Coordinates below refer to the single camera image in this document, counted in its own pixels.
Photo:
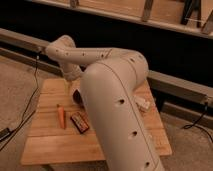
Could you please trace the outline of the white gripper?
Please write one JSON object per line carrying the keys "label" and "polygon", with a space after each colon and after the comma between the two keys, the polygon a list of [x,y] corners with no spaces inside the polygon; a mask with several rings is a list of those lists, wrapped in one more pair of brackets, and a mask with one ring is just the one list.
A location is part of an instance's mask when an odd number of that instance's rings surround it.
{"label": "white gripper", "polygon": [[74,81],[82,75],[82,71],[78,65],[65,64],[62,66],[62,73],[67,81]]}

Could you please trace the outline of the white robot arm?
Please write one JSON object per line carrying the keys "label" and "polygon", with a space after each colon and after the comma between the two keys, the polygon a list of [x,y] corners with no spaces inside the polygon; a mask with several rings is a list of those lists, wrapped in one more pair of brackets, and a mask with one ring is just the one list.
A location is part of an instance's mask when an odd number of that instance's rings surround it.
{"label": "white robot arm", "polygon": [[45,48],[80,94],[110,171],[165,171],[133,91],[148,75],[146,58],[122,48],[78,48],[63,35]]}

